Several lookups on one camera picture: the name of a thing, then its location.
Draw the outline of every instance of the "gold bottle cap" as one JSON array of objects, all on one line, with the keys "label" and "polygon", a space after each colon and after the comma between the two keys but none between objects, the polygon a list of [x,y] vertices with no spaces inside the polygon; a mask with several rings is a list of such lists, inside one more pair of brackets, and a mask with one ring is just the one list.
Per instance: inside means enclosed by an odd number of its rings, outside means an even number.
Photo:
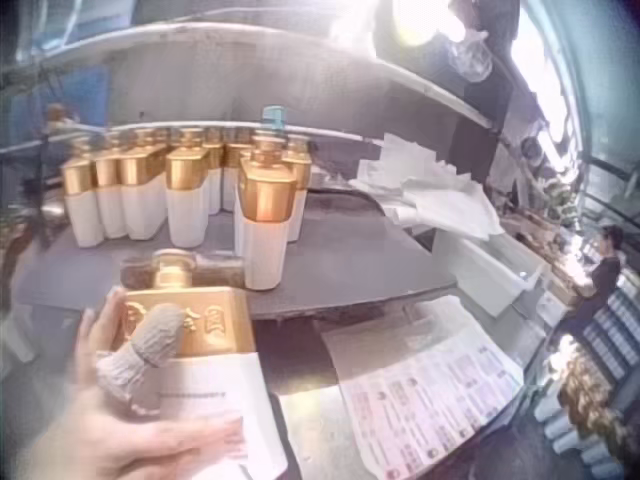
[{"label": "gold bottle cap", "polygon": [[136,146],[137,147],[148,147],[153,145],[153,128],[138,128],[135,131],[136,134]]},{"label": "gold bottle cap", "polygon": [[214,147],[222,145],[224,143],[222,139],[222,129],[218,127],[208,128],[205,132],[203,145],[205,147]]},{"label": "gold bottle cap", "polygon": [[122,185],[144,185],[164,171],[166,147],[137,146],[122,153],[118,173]]},{"label": "gold bottle cap", "polygon": [[222,167],[224,161],[224,144],[219,143],[217,145],[208,145],[209,156],[208,165],[209,170],[215,170]]},{"label": "gold bottle cap", "polygon": [[120,132],[117,131],[112,130],[107,132],[104,140],[106,148],[120,148],[122,145],[120,141]]},{"label": "gold bottle cap", "polygon": [[196,258],[191,252],[167,248],[153,254],[151,266],[156,271],[153,288],[189,288]]},{"label": "gold bottle cap", "polygon": [[306,135],[292,133],[287,136],[287,150],[294,152],[309,152],[309,142],[311,139]]},{"label": "gold bottle cap", "polygon": [[80,195],[95,187],[95,171],[90,158],[74,157],[62,165],[65,195]]},{"label": "gold bottle cap", "polygon": [[236,130],[235,130],[235,128],[223,128],[222,129],[222,143],[236,143]]},{"label": "gold bottle cap", "polygon": [[156,252],[154,288],[127,294],[126,315],[113,348],[128,340],[146,313],[160,303],[185,311],[179,358],[253,353],[256,351],[251,318],[243,290],[232,287],[191,288],[194,256],[182,250]]},{"label": "gold bottle cap", "polygon": [[251,157],[254,161],[260,162],[279,162],[282,160],[282,150],[286,142],[278,137],[253,137],[253,150]]},{"label": "gold bottle cap", "polygon": [[309,137],[304,135],[289,135],[287,150],[282,155],[282,161],[296,177],[296,188],[306,190],[311,179],[311,155],[309,154]]},{"label": "gold bottle cap", "polygon": [[233,143],[251,143],[253,130],[249,127],[238,127],[235,131],[235,140]]},{"label": "gold bottle cap", "polygon": [[296,178],[279,162],[284,141],[273,140],[256,137],[251,157],[244,158],[241,163],[240,206],[243,215],[254,222],[284,222],[293,211]]},{"label": "gold bottle cap", "polygon": [[98,187],[112,187],[120,184],[118,163],[120,162],[122,151],[118,132],[107,133],[105,145],[107,148],[97,153],[93,159]]},{"label": "gold bottle cap", "polygon": [[168,128],[156,128],[153,136],[156,145],[169,145],[171,135]]},{"label": "gold bottle cap", "polygon": [[250,143],[228,143],[224,146],[223,165],[227,168],[238,168],[244,157],[251,156],[253,146]]},{"label": "gold bottle cap", "polygon": [[202,147],[201,128],[184,128],[181,132],[181,146],[167,155],[167,188],[194,190],[208,174],[209,151]]}]

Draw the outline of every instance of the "woman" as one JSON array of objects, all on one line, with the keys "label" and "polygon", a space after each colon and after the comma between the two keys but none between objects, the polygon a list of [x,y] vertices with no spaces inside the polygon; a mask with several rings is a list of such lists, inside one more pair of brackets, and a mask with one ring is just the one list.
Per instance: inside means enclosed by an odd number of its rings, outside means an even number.
[{"label": "woman", "polygon": [[570,334],[576,341],[583,343],[584,329],[595,314],[607,304],[613,293],[622,269],[619,251],[624,234],[617,225],[604,227],[598,242],[598,252],[602,260],[591,272],[591,283],[576,287],[580,298],[575,308],[558,324],[554,332],[557,341],[563,334]]}]

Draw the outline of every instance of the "store shelf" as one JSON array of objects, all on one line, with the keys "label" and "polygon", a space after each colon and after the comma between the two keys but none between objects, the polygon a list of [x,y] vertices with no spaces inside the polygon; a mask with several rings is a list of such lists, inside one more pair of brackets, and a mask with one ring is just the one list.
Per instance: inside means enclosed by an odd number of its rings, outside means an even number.
[{"label": "store shelf", "polygon": [[[18,286],[18,301],[71,310],[99,307],[120,283],[126,259],[172,247],[165,224],[151,240],[76,246],[67,229]],[[210,218],[200,253],[233,248],[231,214]],[[282,283],[250,292],[252,318],[304,318],[353,305],[424,297],[455,286],[429,252],[384,217],[377,204],[349,192],[311,193],[300,241],[289,245]]]}]

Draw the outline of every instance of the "finger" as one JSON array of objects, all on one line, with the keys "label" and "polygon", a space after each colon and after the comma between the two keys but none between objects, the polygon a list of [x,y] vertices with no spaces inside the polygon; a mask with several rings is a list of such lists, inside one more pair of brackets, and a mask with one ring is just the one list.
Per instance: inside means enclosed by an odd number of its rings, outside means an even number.
[{"label": "finger", "polygon": [[89,335],[95,318],[96,314],[93,310],[85,310],[78,327],[74,360],[76,382],[79,385],[90,384],[93,378],[93,354],[89,349]]},{"label": "finger", "polygon": [[139,460],[125,467],[118,480],[174,480],[177,478],[178,456]]},{"label": "finger", "polygon": [[121,287],[113,287],[107,294],[104,307],[89,335],[89,348],[93,354],[99,350],[109,350],[118,330],[127,292]]},{"label": "finger", "polygon": [[242,417],[159,421],[146,424],[123,424],[121,451],[128,461],[138,458],[175,455],[203,445],[225,447],[228,438],[242,432]]}]

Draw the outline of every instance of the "metal rail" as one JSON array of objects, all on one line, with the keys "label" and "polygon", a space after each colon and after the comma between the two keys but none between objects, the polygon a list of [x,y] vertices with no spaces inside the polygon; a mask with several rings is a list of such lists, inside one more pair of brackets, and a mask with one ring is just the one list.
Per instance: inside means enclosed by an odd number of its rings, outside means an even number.
[{"label": "metal rail", "polygon": [[[224,121],[224,120],[199,120],[199,121],[169,121],[169,122],[145,122],[145,123],[130,123],[126,125],[118,125],[112,127],[112,130],[116,131],[126,131],[132,130],[135,128],[188,128],[188,127],[225,127],[225,128],[234,128],[234,127],[249,127],[249,128],[262,128],[263,124],[259,122],[236,122],[236,121]],[[355,133],[346,133],[340,132],[338,130],[329,130],[324,128],[312,128],[312,127],[302,127],[298,125],[287,125],[285,127],[287,132],[291,133],[302,133],[307,135],[317,135],[321,137],[330,137],[330,138],[339,138],[342,140],[352,140],[356,142],[364,142],[371,143],[374,145],[382,146],[383,141],[375,138],[365,137],[363,135],[358,135]],[[71,140],[81,135],[86,135],[85,132],[73,132],[73,133],[63,133],[60,135],[54,135],[49,137],[49,143],[57,143],[64,142],[67,140]],[[29,142],[20,143],[17,145],[11,145],[9,147],[0,148],[0,155],[15,153],[22,150],[28,150],[30,148],[36,148],[41,145],[40,140],[32,140]]]}]

